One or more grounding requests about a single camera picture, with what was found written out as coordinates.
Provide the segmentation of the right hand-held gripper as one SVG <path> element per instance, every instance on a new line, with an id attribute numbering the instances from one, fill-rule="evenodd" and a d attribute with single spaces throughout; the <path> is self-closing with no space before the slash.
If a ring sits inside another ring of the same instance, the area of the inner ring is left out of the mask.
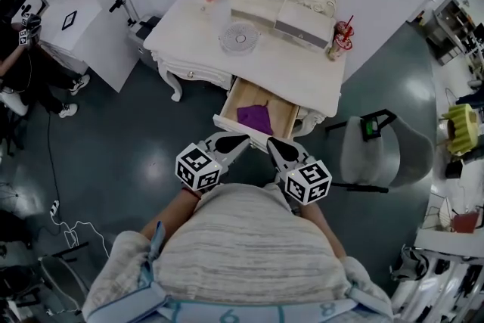
<path id="1" fill-rule="evenodd" d="M 302 205 L 327 196 L 332 175 L 321 160 L 308 158 L 309 153 L 301 144 L 285 138 L 268 138 L 266 148 L 285 194 Z"/>

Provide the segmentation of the wooden table drawer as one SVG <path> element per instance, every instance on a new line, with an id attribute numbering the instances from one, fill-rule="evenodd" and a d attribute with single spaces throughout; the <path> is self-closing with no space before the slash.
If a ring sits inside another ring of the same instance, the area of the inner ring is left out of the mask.
<path id="1" fill-rule="evenodd" d="M 253 105 L 268 108 L 268 118 L 274 137 L 293 138 L 292 131 L 299 106 L 241 78 L 235 80 L 221 112 L 213 116 L 213 122 L 220 129 L 249 135 L 254 148 L 267 152 L 266 142 L 269 135 L 237 120 L 238 108 Z"/>

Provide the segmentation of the white ornate dressing table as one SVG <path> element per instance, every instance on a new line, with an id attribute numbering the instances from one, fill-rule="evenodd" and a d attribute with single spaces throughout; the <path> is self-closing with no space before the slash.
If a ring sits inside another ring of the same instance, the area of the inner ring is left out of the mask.
<path id="1" fill-rule="evenodd" d="M 298 105 L 292 135 L 308 135 L 337 113 L 345 60 L 340 57 L 332 62 L 322 51 L 311 51 L 255 26 L 260 37 L 254 51 L 229 56 L 221 49 L 208 5 L 203 0 L 176 0 L 145 39 L 144 47 L 172 88 L 173 101 L 182 99 L 182 79 L 170 73 L 164 61 L 210 67 L 232 75 L 230 89 L 224 89 L 227 97 L 235 80 L 241 78 Z"/>

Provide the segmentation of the grey-fronted small drawer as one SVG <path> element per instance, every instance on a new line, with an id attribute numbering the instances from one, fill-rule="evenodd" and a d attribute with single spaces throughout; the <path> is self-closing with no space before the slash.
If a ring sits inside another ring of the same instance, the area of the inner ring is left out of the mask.
<path id="1" fill-rule="evenodd" d="M 277 31 L 284 33 L 286 35 L 292 36 L 293 38 L 298 39 L 303 43 L 306 43 L 321 49 L 324 49 L 327 47 L 331 38 L 331 34 L 329 34 L 327 31 L 324 31 L 322 36 L 317 36 L 315 33 L 310 33 L 305 30 L 301 30 L 295 26 L 292 26 L 290 24 L 287 24 L 279 20 L 275 22 L 274 28 Z"/>

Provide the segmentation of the green and black device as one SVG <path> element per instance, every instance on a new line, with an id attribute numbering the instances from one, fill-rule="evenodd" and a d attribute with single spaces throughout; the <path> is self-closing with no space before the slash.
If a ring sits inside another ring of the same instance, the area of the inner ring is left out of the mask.
<path id="1" fill-rule="evenodd" d="M 363 141 L 370 141 L 381 136 L 376 117 L 362 118 L 360 124 Z"/>

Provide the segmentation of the drink cup with red straw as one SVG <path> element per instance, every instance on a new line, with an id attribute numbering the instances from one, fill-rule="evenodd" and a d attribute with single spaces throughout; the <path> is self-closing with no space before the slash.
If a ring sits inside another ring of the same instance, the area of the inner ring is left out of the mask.
<path id="1" fill-rule="evenodd" d="M 334 37 L 331 47 L 327 50 L 327 57 L 335 61 L 342 54 L 352 49 L 351 37 L 354 35 L 351 16 L 347 21 L 338 21 L 334 27 Z"/>

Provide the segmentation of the grey floor appliance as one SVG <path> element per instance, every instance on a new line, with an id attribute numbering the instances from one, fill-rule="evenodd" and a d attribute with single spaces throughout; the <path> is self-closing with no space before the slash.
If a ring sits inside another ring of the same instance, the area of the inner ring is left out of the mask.
<path id="1" fill-rule="evenodd" d="M 159 15 L 144 15 L 139 21 L 129 27 L 128 37 L 135 45 L 139 60 L 152 70 L 158 71 L 158 64 L 153 59 L 151 51 L 144 47 L 145 39 L 151 34 L 152 30 L 160 22 Z"/>

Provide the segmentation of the grey and black headset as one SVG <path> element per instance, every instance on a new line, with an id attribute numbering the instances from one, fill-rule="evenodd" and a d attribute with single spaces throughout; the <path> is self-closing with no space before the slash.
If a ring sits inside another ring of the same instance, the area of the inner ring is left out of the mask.
<path id="1" fill-rule="evenodd" d="M 429 269 L 429 260 L 413 247 L 403 246 L 400 251 L 397 269 L 390 268 L 393 281 L 419 281 Z"/>

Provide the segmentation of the red box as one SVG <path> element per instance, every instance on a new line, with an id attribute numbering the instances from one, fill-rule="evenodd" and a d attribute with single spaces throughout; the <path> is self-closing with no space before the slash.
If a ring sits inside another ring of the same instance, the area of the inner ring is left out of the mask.
<path id="1" fill-rule="evenodd" d="M 451 227 L 454 232 L 461 234 L 472 234 L 476 229 L 478 219 L 478 212 L 457 214 L 451 221 Z"/>

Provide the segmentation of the white display rack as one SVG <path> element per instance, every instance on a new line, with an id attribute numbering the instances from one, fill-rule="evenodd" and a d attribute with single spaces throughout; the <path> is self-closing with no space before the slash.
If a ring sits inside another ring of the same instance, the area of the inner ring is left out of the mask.
<path id="1" fill-rule="evenodd" d="M 420 228 L 412 245 L 429 260 L 419 281 L 395 281 L 398 323 L 484 323 L 484 227 L 472 234 Z"/>

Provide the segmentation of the grey metal shelf unit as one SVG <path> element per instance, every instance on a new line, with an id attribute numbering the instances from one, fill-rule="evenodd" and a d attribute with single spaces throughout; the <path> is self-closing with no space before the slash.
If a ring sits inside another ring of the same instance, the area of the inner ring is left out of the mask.
<path id="1" fill-rule="evenodd" d="M 432 10 L 423 26 L 426 42 L 442 66 L 467 52 L 468 37 L 475 29 L 475 23 L 458 0 L 445 0 Z"/>

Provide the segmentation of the white stool seat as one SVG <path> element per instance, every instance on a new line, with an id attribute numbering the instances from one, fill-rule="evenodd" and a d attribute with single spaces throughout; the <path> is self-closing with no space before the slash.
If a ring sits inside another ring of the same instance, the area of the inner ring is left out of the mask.
<path id="1" fill-rule="evenodd" d="M 18 116 L 25 116 L 28 112 L 29 108 L 21 101 L 20 95 L 10 89 L 0 91 L 0 101 Z"/>

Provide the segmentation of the grey upholstered chair black frame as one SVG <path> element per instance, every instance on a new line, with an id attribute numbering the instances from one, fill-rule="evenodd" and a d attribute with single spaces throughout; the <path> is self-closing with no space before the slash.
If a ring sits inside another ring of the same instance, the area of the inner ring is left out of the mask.
<path id="1" fill-rule="evenodd" d="M 363 141 L 361 119 L 376 117 L 379 138 Z M 428 137 L 400 116 L 383 109 L 326 127 L 325 134 L 344 129 L 340 154 L 341 183 L 347 191 L 387 193 L 390 188 L 413 185 L 433 167 L 434 147 Z"/>

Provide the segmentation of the black handlebar on metal pole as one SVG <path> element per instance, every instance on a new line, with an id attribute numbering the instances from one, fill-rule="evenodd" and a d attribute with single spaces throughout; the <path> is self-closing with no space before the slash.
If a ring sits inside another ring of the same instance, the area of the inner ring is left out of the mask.
<path id="1" fill-rule="evenodd" d="M 116 9 L 123 8 L 128 17 L 127 24 L 129 27 L 132 27 L 137 23 L 137 17 L 135 16 L 134 8 L 130 7 L 127 2 L 128 0 L 116 0 L 110 7 L 109 12 L 113 13 Z"/>

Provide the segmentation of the small black picture frame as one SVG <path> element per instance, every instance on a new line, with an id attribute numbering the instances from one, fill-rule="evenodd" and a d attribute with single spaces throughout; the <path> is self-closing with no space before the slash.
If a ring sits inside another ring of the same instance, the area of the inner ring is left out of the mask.
<path id="1" fill-rule="evenodd" d="M 67 28 L 69 28 L 74 24 L 76 15 L 77 15 L 77 11 L 73 11 L 64 18 L 63 25 L 61 27 L 62 31 L 66 30 Z"/>

